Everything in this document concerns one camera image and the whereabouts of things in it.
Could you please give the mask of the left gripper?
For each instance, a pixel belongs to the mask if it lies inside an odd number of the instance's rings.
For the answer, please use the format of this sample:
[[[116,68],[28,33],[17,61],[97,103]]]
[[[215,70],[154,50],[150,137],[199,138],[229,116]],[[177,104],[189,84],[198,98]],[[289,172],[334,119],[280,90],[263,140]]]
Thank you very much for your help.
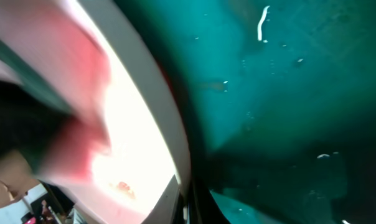
[[[0,81],[0,159],[17,151],[29,165],[39,167],[68,118],[33,99],[19,86]]]

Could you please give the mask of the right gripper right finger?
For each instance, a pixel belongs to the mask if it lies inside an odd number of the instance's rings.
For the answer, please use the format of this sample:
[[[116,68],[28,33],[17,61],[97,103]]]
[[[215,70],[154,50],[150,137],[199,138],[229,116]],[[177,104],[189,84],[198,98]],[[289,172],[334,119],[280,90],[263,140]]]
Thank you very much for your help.
[[[188,206],[190,224],[230,224],[201,180],[192,180]]]

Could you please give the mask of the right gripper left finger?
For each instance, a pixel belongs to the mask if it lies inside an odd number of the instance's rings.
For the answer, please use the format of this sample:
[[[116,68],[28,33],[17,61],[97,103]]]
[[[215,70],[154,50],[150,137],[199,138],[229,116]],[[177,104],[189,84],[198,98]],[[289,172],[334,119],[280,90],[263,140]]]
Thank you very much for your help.
[[[153,210],[142,224],[186,224],[187,207],[173,175]]]

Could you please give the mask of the white plate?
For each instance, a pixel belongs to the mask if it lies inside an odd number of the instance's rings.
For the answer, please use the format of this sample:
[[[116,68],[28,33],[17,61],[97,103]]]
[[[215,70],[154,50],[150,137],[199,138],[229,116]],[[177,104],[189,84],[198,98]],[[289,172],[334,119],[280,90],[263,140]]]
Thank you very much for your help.
[[[105,140],[70,126],[42,177],[77,201],[88,221],[142,223],[174,175],[187,207],[190,154],[164,75],[141,36],[112,1],[60,1],[105,52],[109,79],[96,109]]]

